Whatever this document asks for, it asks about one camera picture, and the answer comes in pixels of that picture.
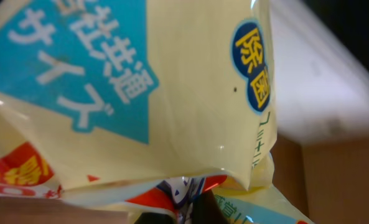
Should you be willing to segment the white barcode scanner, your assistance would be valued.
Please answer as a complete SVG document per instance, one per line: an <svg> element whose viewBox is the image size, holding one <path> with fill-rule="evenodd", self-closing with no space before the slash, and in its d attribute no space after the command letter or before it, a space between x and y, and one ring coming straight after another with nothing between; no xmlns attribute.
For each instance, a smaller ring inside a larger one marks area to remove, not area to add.
<svg viewBox="0 0 369 224"><path fill-rule="evenodd" d="M271 1L279 132L301 144L369 137L369 72L301 1Z"/></svg>

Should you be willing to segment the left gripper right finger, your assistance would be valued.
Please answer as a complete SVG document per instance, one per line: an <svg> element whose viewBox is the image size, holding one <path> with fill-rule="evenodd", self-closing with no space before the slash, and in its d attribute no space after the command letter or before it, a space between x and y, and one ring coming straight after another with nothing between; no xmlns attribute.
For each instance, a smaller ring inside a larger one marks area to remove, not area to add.
<svg viewBox="0 0 369 224"><path fill-rule="evenodd" d="M229 224L211 190L196 197L192 205L192 224Z"/></svg>

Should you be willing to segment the yellow cleaning sheet package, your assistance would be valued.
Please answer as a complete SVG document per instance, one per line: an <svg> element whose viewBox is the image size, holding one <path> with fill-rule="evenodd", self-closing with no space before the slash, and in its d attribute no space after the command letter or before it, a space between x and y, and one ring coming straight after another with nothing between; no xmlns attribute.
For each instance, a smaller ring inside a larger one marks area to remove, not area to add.
<svg viewBox="0 0 369 224"><path fill-rule="evenodd" d="M0 197L309 223L273 185L269 1L0 1Z"/></svg>

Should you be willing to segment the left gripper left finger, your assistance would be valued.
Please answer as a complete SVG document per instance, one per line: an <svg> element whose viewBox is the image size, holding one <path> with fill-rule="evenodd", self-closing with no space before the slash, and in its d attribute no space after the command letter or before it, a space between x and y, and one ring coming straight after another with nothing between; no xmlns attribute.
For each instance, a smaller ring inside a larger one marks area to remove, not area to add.
<svg viewBox="0 0 369 224"><path fill-rule="evenodd" d="M165 214L142 213L134 224L176 224L176 220Z"/></svg>

